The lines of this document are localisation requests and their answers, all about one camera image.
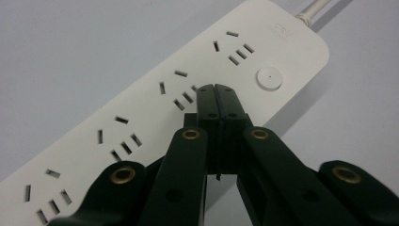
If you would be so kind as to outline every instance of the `power strip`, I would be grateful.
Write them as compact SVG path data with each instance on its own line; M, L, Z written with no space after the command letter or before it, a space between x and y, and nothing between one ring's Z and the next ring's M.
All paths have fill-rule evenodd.
M163 156L196 89L233 88L256 125L276 115L327 64L324 41L268 1L247 1L0 184L2 225L47 224L79 207L115 161Z

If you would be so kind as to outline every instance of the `white table surface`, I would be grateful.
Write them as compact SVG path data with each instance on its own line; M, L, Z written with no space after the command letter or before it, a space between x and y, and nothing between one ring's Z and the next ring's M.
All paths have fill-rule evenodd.
M241 2L1 1L0 181ZM399 195L399 1L330 8L312 27L329 63L267 126L307 166L351 162ZM251 225L233 184L209 187L206 225Z

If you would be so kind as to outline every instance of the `white cable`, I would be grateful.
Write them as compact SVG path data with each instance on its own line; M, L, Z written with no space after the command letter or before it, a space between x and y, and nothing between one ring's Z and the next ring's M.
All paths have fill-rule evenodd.
M315 0L303 12L296 15L306 26L311 26L311 19L331 0Z

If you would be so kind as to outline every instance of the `round button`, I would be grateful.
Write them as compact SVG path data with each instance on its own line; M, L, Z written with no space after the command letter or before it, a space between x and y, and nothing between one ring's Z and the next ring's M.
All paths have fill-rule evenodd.
M256 73L256 82L262 89L274 91L282 84L282 74L276 68L265 67Z

